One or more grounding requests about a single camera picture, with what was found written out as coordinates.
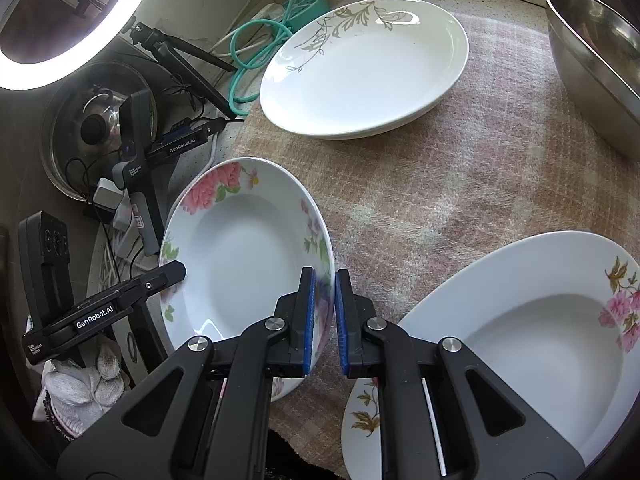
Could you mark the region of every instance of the plaid cloth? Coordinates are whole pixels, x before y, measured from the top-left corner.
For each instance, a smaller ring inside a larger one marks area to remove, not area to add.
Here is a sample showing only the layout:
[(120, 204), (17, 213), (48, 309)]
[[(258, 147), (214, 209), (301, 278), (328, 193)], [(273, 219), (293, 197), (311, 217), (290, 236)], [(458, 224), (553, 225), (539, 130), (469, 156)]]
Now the plaid cloth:
[[(300, 179), (336, 268), (393, 322), (463, 267), (530, 235), (588, 230), (639, 253), (638, 165), (569, 100), (547, 36), (458, 17), (468, 65), (423, 117), (365, 139), (317, 140), (277, 128), (256, 104), (232, 149)], [(271, 407), (271, 427), (308, 462), (346, 476), (340, 427), (353, 381), (340, 374), (333, 332), (314, 374)]]

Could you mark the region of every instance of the silver screw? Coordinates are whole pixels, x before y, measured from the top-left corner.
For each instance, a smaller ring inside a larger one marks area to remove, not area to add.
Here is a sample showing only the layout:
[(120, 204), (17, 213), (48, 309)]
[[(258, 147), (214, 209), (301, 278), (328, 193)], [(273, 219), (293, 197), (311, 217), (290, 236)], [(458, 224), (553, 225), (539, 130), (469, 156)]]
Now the silver screw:
[(282, 330), (284, 328), (284, 319), (281, 317), (270, 317), (264, 322), (267, 330)]
[(202, 352), (207, 346), (209, 346), (209, 341), (207, 341), (206, 337), (195, 335), (189, 339), (187, 346), (189, 347), (189, 350), (193, 352)]
[(442, 340), (442, 347), (447, 352), (458, 352), (462, 348), (462, 343), (458, 338), (446, 337)]
[(386, 320), (381, 317), (372, 317), (367, 320), (367, 326), (371, 330), (384, 330), (386, 328)]

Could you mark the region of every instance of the oval plate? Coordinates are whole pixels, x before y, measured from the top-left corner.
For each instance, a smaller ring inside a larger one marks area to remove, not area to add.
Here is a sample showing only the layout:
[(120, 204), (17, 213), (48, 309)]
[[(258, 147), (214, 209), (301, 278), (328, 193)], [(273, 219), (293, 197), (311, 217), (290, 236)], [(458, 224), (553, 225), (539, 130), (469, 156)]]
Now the oval plate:
[(469, 45), (460, 22), (421, 0), (365, 0), (321, 16), (271, 59), (260, 86), (267, 118), (321, 139), (397, 128), (458, 80)]
[[(278, 298), (298, 290), (302, 267), (316, 270), (312, 367), (334, 311), (334, 253), (324, 220), (289, 171), (262, 158), (225, 161), (195, 182), (167, 226), (160, 265), (180, 260), (186, 278), (161, 293), (174, 348), (193, 335), (238, 336), (273, 315)], [(271, 400), (302, 379), (273, 381)]]
[[(635, 260), (607, 238), (547, 233), (460, 270), (399, 325), (428, 341), (462, 339), (589, 465), (640, 390), (639, 278)], [(353, 427), (365, 418), (369, 430)], [(353, 480), (382, 478), (375, 381), (358, 380), (351, 392), (342, 453)]]

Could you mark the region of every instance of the teal cable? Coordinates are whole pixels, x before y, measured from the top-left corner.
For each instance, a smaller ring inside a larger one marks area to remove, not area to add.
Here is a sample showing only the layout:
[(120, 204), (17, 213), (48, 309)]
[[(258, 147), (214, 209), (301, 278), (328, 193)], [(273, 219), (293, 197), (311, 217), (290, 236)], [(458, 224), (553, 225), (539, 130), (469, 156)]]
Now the teal cable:
[[(236, 88), (238, 87), (238, 83), (244, 77), (244, 74), (248, 70), (256, 70), (265, 66), (270, 60), (271, 56), (274, 54), (275, 50), (287, 41), (293, 34), (290, 31), (289, 27), (287, 27), (287, 23), (294, 9), (301, 5), (297, 0), (289, 0), (287, 5), (285, 6), (284, 16), (282, 17), (282, 22), (276, 22), (275, 20), (251, 20), (250, 22), (245, 23), (241, 27), (237, 28), (236, 31), (231, 35), (231, 43), (229, 46), (229, 53), (231, 54), (234, 62), (240, 67), (237, 72), (234, 73), (233, 78), (231, 79), (231, 86), (229, 87), (229, 107), (231, 111), (238, 116), (247, 117), (249, 112), (245, 112), (244, 110), (240, 110), (236, 107), (236, 103), (250, 103), (251, 101), (255, 101), (259, 93), (255, 93), (251, 96), (247, 97), (236, 97)], [(265, 47), (260, 49), (256, 54), (251, 56), (247, 63), (242, 62), (239, 59), (238, 54), (236, 54), (236, 42), (238, 41), (238, 36), (240, 33), (245, 30), (247, 27), (256, 24), (264, 24), (271, 25), (278, 29), (278, 33), (271, 43), (267, 44)]]

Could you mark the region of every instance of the plate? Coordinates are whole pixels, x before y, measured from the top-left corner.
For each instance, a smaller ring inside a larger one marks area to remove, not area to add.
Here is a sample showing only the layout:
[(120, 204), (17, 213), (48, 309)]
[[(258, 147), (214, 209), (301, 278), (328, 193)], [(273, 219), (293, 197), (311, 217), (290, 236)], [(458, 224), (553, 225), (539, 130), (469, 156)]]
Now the plate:
[[(640, 391), (639, 278), (607, 238), (547, 233), (460, 270), (399, 324), (428, 341), (462, 339), (589, 465)], [(377, 402), (376, 382), (358, 380), (342, 421), (352, 480), (382, 477)], [(352, 427), (360, 412), (372, 431)]]
[[(193, 335), (216, 342), (272, 316), (298, 290), (302, 267), (316, 270), (312, 367), (333, 318), (334, 252), (318, 206), (289, 171), (262, 158), (223, 162), (190, 186), (167, 226), (160, 265), (180, 260), (187, 276), (161, 293), (174, 348)], [(271, 400), (302, 379), (273, 381)]]
[(356, 2), (289, 38), (264, 73), (260, 103), (272, 123), (296, 134), (368, 137), (433, 108), (468, 51), (460, 22), (429, 2)]

